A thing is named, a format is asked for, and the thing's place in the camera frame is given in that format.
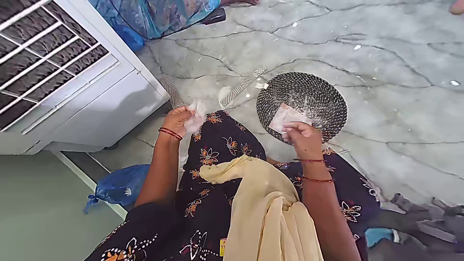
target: red bangle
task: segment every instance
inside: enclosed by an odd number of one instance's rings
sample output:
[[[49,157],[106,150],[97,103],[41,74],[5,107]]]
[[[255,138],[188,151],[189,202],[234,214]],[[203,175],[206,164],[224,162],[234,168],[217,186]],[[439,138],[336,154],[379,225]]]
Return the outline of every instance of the red bangle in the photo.
[[[170,130],[170,129],[162,128],[162,127],[161,127],[158,131],[159,131],[159,132],[167,133],[167,134],[169,134],[169,135],[171,135],[171,136],[177,138],[179,141],[182,140],[182,137],[181,137],[179,134],[175,133],[174,131],[172,131],[172,130]]]
[[[173,130],[170,130],[170,129],[164,128],[164,127],[161,127],[160,130],[165,130],[165,131],[169,132],[171,135],[175,135],[176,138],[182,139],[182,137]]]
[[[304,179],[307,179],[309,181],[317,181],[317,182],[329,182],[329,183],[332,183],[334,181],[333,178],[331,179],[314,179],[314,178],[308,178],[308,177],[305,177],[303,176]]]
[[[294,158],[293,160],[311,161],[311,162],[327,162],[325,159],[301,159],[301,158]]]

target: woman's left hand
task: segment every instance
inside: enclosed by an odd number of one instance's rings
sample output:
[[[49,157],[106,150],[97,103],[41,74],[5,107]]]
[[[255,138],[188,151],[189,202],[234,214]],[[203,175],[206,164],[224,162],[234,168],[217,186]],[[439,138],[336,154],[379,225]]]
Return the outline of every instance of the woman's left hand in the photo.
[[[184,127],[184,122],[193,114],[195,114],[195,112],[189,111],[188,106],[176,108],[170,111],[164,119],[163,128],[170,129],[181,137],[184,137],[187,132]]]

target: yellow fabric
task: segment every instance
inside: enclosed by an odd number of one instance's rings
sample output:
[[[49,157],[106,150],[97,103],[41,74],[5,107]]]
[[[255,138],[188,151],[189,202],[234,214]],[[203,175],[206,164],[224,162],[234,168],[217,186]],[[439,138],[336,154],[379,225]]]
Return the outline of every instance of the yellow fabric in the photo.
[[[314,222],[291,181],[271,164],[243,155],[200,168],[217,184],[243,178],[232,203],[224,261],[322,261]]]

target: grey stone floor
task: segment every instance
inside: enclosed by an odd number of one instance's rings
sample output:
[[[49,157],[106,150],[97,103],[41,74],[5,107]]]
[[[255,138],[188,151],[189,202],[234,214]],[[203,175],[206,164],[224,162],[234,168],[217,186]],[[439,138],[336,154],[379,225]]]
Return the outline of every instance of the grey stone floor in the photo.
[[[264,78],[308,72],[333,84],[348,122],[329,143],[373,182],[382,200],[401,192],[414,202],[464,203],[464,16],[452,1],[268,0],[227,7],[224,22],[193,26],[137,53],[157,77],[169,75],[186,103],[220,109],[219,91],[260,65]],[[261,126],[259,90],[247,88],[230,115],[280,161],[291,146]],[[92,155],[110,170],[150,163],[155,113],[113,151]]]

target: label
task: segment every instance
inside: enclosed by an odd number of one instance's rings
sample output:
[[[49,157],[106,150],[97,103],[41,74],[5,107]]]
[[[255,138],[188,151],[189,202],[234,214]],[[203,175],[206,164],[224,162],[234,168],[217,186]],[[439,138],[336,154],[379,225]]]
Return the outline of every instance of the label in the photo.
[[[227,238],[223,238],[219,241],[219,256],[224,256],[224,250],[226,249]]]

